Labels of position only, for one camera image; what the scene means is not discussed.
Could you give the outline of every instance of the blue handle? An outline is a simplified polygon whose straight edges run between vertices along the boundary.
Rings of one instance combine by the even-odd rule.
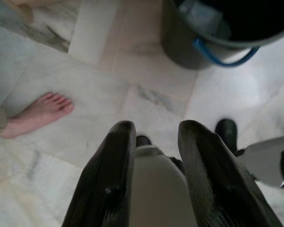
[[[254,54],[258,51],[258,49],[260,47],[253,47],[250,49],[250,51],[240,60],[236,61],[236,62],[232,62],[232,63],[224,63],[222,61],[220,61],[219,59],[217,59],[208,49],[207,47],[204,45],[203,41],[200,38],[196,38],[193,46],[197,48],[198,51],[200,51],[207,59],[209,59],[210,61],[212,61],[213,63],[219,65],[219,66],[223,66],[223,67],[235,67],[235,66],[239,66],[245,62],[247,62],[252,56],[254,56]]]

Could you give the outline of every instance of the marble floor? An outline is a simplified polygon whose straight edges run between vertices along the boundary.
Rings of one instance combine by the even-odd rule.
[[[8,115],[47,91],[75,104],[40,130],[0,138],[0,227],[61,226],[83,167],[119,120],[134,121],[177,158],[184,119],[211,130],[234,119],[239,148],[284,135],[284,38],[241,67],[186,70],[160,46],[160,3],[82,0],[73,34],[65,33],[68,53],[0,26],[0,105]],[[284,225],[284,190],[258,185]]]

